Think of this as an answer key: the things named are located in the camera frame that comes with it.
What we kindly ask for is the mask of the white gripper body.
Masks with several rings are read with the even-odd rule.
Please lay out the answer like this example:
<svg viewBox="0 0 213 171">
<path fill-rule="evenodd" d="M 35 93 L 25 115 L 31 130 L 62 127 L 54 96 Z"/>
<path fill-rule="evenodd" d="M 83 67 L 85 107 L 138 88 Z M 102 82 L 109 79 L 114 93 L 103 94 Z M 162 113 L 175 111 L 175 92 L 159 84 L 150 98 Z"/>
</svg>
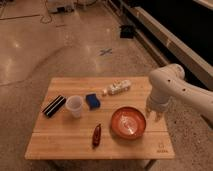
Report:
<svg viewBox="0 0 213 171">
<path fill-rule="evenodd" d="M 155 101 L 147 100 L 146 109 L 150 109 L 150 111 L 155 111 L 156 113 L 162 113 L 166 110 L 168 104 L 167 103 L 157 103 Z"/>
</svg>

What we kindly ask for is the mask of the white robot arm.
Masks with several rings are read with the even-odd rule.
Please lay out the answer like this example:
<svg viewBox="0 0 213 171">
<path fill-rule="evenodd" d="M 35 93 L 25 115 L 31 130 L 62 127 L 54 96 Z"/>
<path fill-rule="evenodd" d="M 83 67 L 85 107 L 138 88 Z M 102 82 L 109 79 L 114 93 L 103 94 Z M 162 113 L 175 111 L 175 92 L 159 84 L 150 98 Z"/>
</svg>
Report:
<svg viewBox="0 0 213 171">
<path fill-rule="evenodd" d="M 184 77 L 185 71 L 179 64 L 169 64 L 151 71 L 148 79 L 152 89 L 146 100 L 146 114 L 154 111 L 159 121 L 169 99 L 176 97 L 198 110 L 213 125 L 213 92 L 187 83 Z"/>
</svg>

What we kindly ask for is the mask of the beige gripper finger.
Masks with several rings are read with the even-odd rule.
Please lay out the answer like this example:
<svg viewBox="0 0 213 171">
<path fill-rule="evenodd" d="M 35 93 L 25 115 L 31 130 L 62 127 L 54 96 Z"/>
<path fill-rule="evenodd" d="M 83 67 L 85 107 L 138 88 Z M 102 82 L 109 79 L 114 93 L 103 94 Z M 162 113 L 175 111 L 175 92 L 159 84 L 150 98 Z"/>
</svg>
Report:
<svg viewBox="0 0 213 171">
<path fill-rule="evenodd" d="M 156 113 L 156 117 L 155 117 L 155 122 L 158 122 L 161 120 L 161 118 L 163 117 L 163 113 Z"/>
<path fill-rule="evenodd" d="M 151 112 L 150 109 L 146 109 L 146 110 L 145 110 L 145 113 L 146 113 L 146 117 L 147 117 L 147 118 L 150 116 L 150 112 Z"/>
</svg>

